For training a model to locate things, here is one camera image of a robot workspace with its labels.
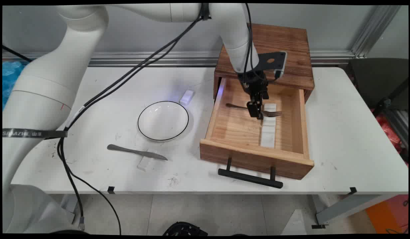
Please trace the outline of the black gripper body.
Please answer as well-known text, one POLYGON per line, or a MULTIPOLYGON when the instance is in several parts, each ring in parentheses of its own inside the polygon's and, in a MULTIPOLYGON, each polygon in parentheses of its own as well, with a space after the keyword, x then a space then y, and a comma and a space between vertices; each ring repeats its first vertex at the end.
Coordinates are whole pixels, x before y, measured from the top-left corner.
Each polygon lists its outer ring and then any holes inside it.
POLYGON ((238 80, 246 94, 258 94, 267 91, 268 80, 264 71, 248 71, 238 74, 238 80))

